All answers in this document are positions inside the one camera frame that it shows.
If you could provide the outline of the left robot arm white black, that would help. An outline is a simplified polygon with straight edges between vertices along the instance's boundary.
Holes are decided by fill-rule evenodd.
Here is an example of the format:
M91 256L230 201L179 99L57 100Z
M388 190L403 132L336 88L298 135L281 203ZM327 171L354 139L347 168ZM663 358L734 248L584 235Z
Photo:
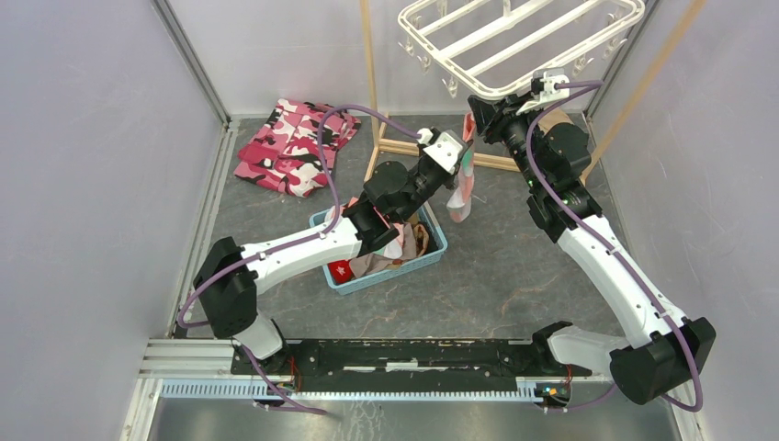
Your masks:
M193 281L205 324L217 339L235 339L266 374L288 364L288 349L257 297L280 282L331 262L374 253L401 236L401 224L440 188L451 187L469 145L444 132L421 145L415 167L378 165L359 198L336 206L329 223L264 243L237 244L231 236L209 250Z

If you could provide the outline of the white clip hanger frame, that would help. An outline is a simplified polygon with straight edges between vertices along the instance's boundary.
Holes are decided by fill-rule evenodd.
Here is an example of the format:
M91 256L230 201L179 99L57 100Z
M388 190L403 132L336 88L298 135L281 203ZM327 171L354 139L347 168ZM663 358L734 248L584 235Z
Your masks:
M581 75L612 55L645 15L643 1L414 1L397 23L423 71L442 70L448 94L495 100L527 90L537 71Z

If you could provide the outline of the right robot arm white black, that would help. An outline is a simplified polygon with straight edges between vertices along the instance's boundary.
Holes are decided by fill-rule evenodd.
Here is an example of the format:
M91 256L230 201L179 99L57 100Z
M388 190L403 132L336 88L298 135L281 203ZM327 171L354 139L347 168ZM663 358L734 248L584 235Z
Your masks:
M534 337L533 368L553 375L565 365L603 374L635 404L690 382L702 405L700 375L717 334L704 317L692 320L640 270L615 236L602 208L581 183L591 163L589 135L571 122L541 126L546 112L525 110L530 95L488 101L471 95L475 131L499 143L529 186L527 205L536 226L581 268L613 311L623 336L584 331L556 322Z

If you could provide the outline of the pink sock green patches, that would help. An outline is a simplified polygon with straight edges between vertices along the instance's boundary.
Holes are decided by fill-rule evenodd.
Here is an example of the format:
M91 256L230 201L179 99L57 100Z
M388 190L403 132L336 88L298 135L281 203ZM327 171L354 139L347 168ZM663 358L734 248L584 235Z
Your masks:
M471 193L474 187L474 135L476 122L472 113L463 119L462 139L467 149L457 174L457 188L446 203L450 218L457 223L464 221L471 212Z

